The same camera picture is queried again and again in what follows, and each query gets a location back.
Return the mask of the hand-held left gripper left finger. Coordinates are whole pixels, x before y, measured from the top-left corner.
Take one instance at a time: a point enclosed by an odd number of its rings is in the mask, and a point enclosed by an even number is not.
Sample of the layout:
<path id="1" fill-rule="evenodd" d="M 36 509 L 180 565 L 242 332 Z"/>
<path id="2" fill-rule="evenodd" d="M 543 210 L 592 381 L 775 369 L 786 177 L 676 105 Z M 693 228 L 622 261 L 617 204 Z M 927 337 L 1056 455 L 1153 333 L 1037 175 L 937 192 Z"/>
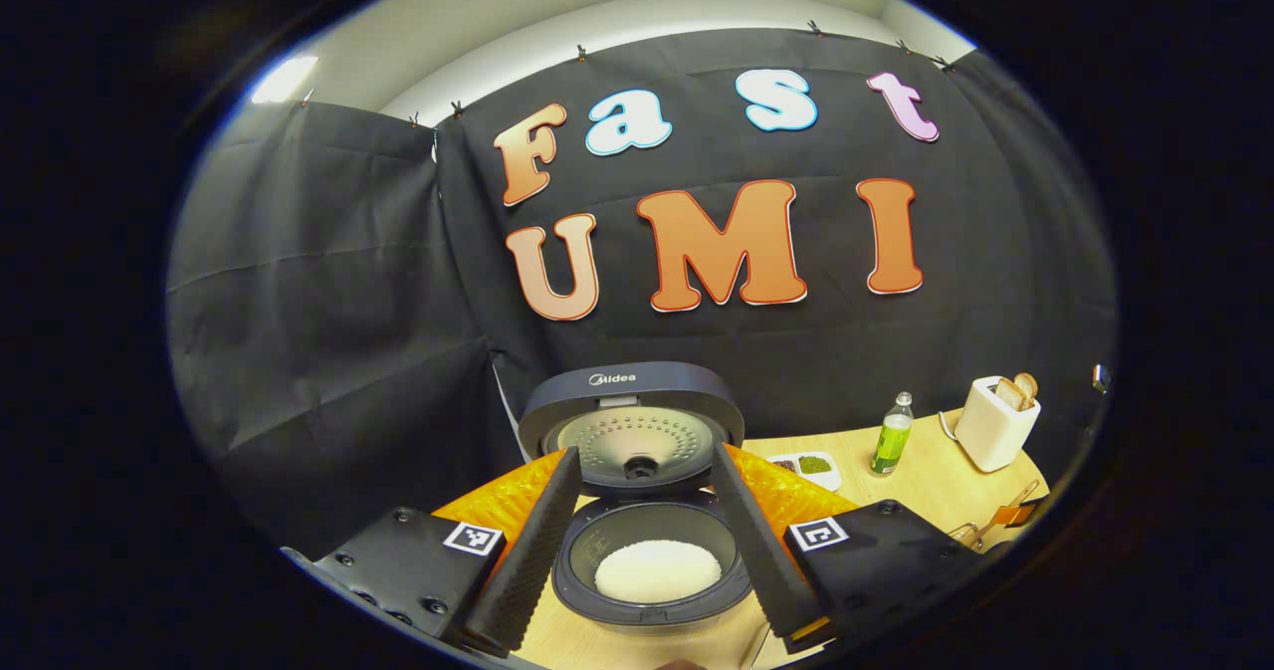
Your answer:
<path id="1" fill-rule="evenodd" d="M 524 645 L 581 488 L 578 448 L 559 448 L 440 510 L 395 507 L 321 559 L 284 557 L 396 632 L 507 656 Z"/>

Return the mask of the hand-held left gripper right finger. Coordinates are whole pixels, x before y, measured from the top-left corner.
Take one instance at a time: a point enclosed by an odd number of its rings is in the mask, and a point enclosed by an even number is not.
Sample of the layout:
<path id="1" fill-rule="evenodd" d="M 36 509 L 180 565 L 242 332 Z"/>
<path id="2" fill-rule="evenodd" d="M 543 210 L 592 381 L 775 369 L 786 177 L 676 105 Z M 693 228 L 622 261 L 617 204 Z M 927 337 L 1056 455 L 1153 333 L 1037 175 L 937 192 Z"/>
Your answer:
<path id="1" fill-rule="evenodd" d="M 769 631 L 790 652 L 851 652 L 905 636 L 984 571 L 987 557 L 898 501 L 826 493 L 792 507 L 800 476 L 720 443 L 713 493 Z"/>

